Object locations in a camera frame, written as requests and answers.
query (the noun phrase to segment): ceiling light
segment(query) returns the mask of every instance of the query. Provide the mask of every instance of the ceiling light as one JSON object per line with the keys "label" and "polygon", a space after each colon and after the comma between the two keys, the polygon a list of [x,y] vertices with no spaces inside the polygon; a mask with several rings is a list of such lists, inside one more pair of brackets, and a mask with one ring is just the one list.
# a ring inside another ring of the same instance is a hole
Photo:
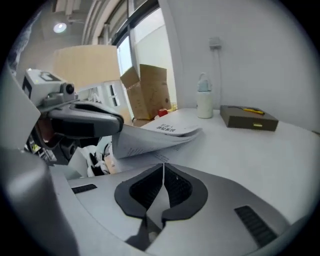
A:
{"label": "ceiling light", "polygon": [[58,23],[53,27],[53,31],[56,33],[62,33],[67,28],[67,25],[65,23]]}

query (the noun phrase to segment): wooden panel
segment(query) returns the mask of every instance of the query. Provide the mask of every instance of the wooden panel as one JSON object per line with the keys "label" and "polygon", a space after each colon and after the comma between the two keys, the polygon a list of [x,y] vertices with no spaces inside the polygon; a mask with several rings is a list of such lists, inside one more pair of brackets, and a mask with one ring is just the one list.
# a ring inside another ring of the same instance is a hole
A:
{"label": "wooden panel", "polygon": [[53,73],[74,84],[75,90],[120,80],[117,47],[81,45],[54,52]]}

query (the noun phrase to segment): stack of papers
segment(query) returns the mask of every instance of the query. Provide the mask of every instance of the stack of papers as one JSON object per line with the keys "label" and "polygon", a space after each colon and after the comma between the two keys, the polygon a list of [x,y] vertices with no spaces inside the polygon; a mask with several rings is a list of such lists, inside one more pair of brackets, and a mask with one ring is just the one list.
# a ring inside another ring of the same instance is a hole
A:
{"label": "stack of papers", "polygon": [[112,136],[112,154],[122,159],[173,147],[193,140],[201,130],[197,125],[150,123],[140,128],[124,124],[122,131]]}

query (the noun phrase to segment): table surface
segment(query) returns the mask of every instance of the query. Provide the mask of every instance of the table surface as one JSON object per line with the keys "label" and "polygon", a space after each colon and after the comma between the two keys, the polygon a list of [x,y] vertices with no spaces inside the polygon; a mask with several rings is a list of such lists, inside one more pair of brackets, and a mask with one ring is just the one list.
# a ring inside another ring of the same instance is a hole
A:
{"label": "table surface", "polygon": [[[275,132],[227,128],[218,110],[213,118],[201,119],[193,108],[179,109],[154,122],[202,127],[203,132],[179,151],[162,149],[161,155],[170,158],[169,163],[238,182],[291,224],[308,214],[318,200],[320,138],[311,131],[281,121]],[[144,159],[147,163],[145,155],[126,158],[126,165],[137,160],[143,164]]]}

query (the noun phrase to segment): brown box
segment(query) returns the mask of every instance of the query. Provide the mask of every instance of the brown box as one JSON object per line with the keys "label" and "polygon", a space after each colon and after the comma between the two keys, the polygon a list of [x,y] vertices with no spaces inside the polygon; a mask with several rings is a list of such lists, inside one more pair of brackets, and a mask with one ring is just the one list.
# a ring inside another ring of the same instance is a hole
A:
{"label": "brown box", "polygon": [[140,64],[140,78],[131,67],[120,79],[136,119],[151,120],[159,109],[171,109],[165,68]]}
{"label": "brown box", "polygon": [[229,128],[244,128],[272,132],[276,130],[279,121],[272,115],[266,112],[262,115],[244,111],[243,109],[246,108],[249,107],[222,105],[220,107],[220,115],[226,126]]}
{"label": "brown box", "polygon": [[133,126],[136,126],[136,127],[141,127],[141,126],[144,126],[150,122],[152,122],[152,120],[145,120],[145,119],[133,119]]}

